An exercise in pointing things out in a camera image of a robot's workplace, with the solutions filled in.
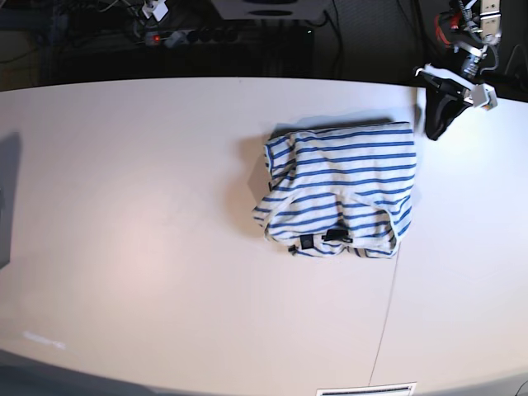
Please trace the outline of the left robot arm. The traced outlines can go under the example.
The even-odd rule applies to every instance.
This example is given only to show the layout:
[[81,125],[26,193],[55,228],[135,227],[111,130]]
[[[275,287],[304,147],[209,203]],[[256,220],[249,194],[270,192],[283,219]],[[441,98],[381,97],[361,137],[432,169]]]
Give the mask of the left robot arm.
[[495,88],[483,75],[499,65],[501,18],[499,1],[451,1],[450,9],[436,16],[436,39],[444,46],[445,62],[415,71],[426,87],[424,130],[430,140],[438,140],[465,110],[497,106]]

